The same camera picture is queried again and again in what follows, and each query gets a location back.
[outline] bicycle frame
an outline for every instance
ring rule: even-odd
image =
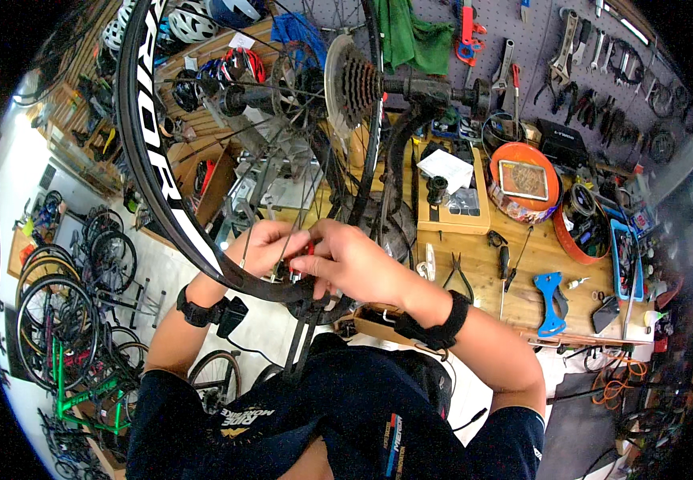
[[[91,399],[91,395],[103,395],[111,392],[117,387],[118,380],[115,376],[104,380],[97,389],[86,390],[76,395],[67,396],[64,388],[64,346],[60,341],[53,339],[53,378],[56,380],[56,417],[64,422],[74,422],[97,430],[108,430],[114,435],[120,435],[123,428],[130,426],[130,422],[121,421],[121,403],[114,407],[114,425],[104,425],[103,423],[91,422],[84,418],[78,418],[72,414],[72,408]],[[122,398],[124,392],[118,389],[118,400]]]

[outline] metal stand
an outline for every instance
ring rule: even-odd
[[[157,321],[160,318],[160,311],[162,310],[162,305],[165,302],[165,290],[160,292],[160,301],[155,302],[149,296],[147,296],[147,288],[149,287],[149,279],[147,278],[143,284],[134,281],[138,286],[138,291],[136,292],[135,298],[122,295],[120,293],[111,293],[105,290],[99,290],[96,293],[96,299],[99,302],[105,303],[106,305],[111,305],[115,307],[120,307],[125,310],[130,310],[130,324],[128,328],[135,330],[134,325],[136,320],[136,314],[140,315],[150,315],[154,318],[152,321],[152,328],[157,328]],[[117,321],[116,315],[114,315],[114,310],[112,310],[112,316],[114,316],[115,321]]]

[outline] white wall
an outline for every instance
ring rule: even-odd
[[[19,110],[9,112],[0,129],[0,300],[14,306],[18,281],[7,273],[13,221],[22,216],[26,200],[31,197],[34,201],[39,192],[38,184],[48,164],[50,152],[45,139],[31,128],[29,121]],[[101,198],[76,181],[70,191],[62,191],[62,195],[96,199],[95,204],[102,203]],[[0,315],[0,332],[5,334],[4,315]],[[8,359],[1,352],[0,366],[8,368]],[[44,412],[52,410],[52,396],[32,382],[11,377],[10,383],[10,389],[6,388],[5,393],[21,428],[53,477],[60,478],[54,470],[55,460],[42,434],[37,414],[37,408]]]

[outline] wooden workbench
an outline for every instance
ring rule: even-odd
[[[509,242],[511,254],[510,266],[514,266],[527,235],[528,225],[520,224],[504,215],[491,202],[491,229],[503,235]],[[518,274],[504,298],[503,321],[514,326],[531,342],[537,339],[536,330],[543,322],[543,296],[533,284],[533,276],[562,272],[561,288],[568,299],[568,312],[565,318],[567,328],[559,335],[542,340],[557,345],[564,344],[610,344],[621,343],[623,318],[626,315],[627,304],[620,302],[621,313],[599,335],[594,333],[591,324],[591,314],[601,302],[592,299],[592,292],[601,290],[613,292],[613,262],[608,254],[592,265],[582,265],[565,253],[551,220],[538,224],[525,248]],[[445,282],[452,268],[451,255],[461,253],[461,268],[474,291],[475,305],[490,312],[498,318],[501,305],[501,281],[498,279],[497,256],[498,249],[487,245],[485,235],[442,234],[438,232],[418,231],[416,243],[416,258],[423,258],[426,244],[431,244],[435,250],[437,261],[436,283]],[[591,279],[582,283],[574,290],[567,290],[565,284],[585,276]],[[466,287],[458,274],[447,285],[448,289],[466,294]],[[643,314],[651,310],[653,304],[635,302],[627,330],[627,342],[647,343],[653,340],[653,334],[645,333]]]

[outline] blue plastic tray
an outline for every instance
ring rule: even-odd
[[[631,235],[634,232],[628,226],[620,223],[618,220],[610,220],[610,236],[613,238],[613,288],[616,290],[616,296],[621,300],[629,300],[629,295],[624,295],[621,293],[621,269],[618,265],[618,245],[616,243],[616,230],[629,231]],[[637,263],[639,264],[639,271],[637,272],[637,279],[634,282],[634,299],[637,302],[641,302],[645,297],[645,289],[643,287],[643,271],[642,271],[642,259],[637,258]]]

